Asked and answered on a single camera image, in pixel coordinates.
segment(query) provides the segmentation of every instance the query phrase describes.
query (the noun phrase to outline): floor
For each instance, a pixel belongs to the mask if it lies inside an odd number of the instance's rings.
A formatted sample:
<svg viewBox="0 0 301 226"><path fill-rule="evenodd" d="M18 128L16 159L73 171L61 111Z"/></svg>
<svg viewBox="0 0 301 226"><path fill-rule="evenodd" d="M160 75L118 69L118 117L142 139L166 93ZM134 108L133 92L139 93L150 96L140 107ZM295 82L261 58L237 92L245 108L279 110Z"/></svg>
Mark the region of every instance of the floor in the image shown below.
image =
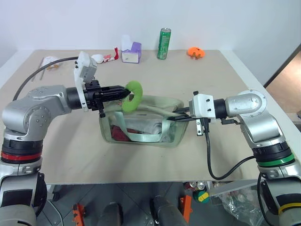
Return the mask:
<svg viewBox="0 0 301 226"><path fill-rule="evenodd" d="M77 202L86 207L86 226L96 226L98 216L110 202L121 204L124 213L123 225L153 226L150 198L163 195L177 206L179 196L184 194L183 183L180 182L70 185L58 186L56 190L60 192L61 198L53 204L61 212L65 226L75 226L71 207ZM193 201L190 226L247 226L226 212L221 203L215 203L217 204ZM61 226L58 214L49 203L46 203L38 217L38 226Z"/></svg>
<svg viewBox="0 0 301 226"><path fill-rule="evenodd" d="M301 110L301 51L268 85L267 91L285 113Z"/></svg>

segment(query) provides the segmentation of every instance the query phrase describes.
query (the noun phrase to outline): soda can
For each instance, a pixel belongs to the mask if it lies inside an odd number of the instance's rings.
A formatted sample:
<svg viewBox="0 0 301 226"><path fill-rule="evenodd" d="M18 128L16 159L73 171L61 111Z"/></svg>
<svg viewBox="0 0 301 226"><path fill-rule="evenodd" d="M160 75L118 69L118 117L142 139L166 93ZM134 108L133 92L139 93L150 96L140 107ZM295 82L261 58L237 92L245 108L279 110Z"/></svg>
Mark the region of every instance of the soda can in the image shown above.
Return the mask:
<svg viewBox="0 0 301 226"><path fill-rule="evenodd" d="M198 181L196 186L196 191L203 191L206 188L206 184L204 181Z"/></svg>
<svg viewBox="0 0 301 226"><path fill-rule="evenodd" d="M164 60L167 57L169 40L171 35L170 28L162 28L160 31L158 58Z"/></svg>
<svg viewBox="0 0 301 226"><path fill-rule="evenodd" d="M186 182L184 184L184 189L185 190L192 190L192 191L194 191L196 189L196 187L197 187L197 183L195 181L193 181L193 182Z"/></svg>

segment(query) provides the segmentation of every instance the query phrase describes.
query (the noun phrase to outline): red cloth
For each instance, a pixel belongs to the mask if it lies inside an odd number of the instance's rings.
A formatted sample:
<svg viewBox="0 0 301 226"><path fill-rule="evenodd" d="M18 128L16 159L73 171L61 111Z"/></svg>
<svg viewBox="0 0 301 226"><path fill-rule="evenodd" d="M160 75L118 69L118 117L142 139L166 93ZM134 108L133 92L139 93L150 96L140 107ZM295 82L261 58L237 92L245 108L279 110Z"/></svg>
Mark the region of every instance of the red cloth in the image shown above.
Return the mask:
<svg viewBox="0 0 301 226"><path fill-rule="evenodd" d="M129 133L139 133L139 131L134 130L134 129L127 129L127 131ZM112 127L111 135L112 135L112 138L117 141L131 141L130 138L128 138L128 136L125 135L124 132L122 132L121 128L118 126Z"/></svg>

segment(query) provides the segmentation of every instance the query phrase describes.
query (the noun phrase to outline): green soda can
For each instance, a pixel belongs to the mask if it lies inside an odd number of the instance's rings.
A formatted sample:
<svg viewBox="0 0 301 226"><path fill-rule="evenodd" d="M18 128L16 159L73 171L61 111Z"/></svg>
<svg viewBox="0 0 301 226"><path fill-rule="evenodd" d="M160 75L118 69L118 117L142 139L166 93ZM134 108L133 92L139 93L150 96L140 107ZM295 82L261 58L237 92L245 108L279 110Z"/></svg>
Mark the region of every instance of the green soda can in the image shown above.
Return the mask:
<svg viewBox="0 0 301 226"><path fill-rule="evenodd" d="M167 57L169 40L170 40L171 29L162 28L160 31L158 58L164 60Z"/></svg>

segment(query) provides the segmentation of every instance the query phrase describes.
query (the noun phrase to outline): red ring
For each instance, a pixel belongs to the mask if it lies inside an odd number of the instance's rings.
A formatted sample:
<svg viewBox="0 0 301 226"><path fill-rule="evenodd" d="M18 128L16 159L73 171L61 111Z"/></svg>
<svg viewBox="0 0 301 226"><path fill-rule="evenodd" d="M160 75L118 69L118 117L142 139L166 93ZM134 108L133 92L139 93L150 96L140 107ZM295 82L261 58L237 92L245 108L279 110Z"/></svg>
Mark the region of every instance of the red ring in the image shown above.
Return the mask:
<svg viewBox="0 0 301 226"><path fill-rule="evenodd" d="M42 152L33 154L33 155L24 155L24 156L17 156L17 155L11 155L11 154L5 154L4 152L1 152L1 157L7 160L12 161L26 161L26 160L33 160L41 157Z"/></svg>

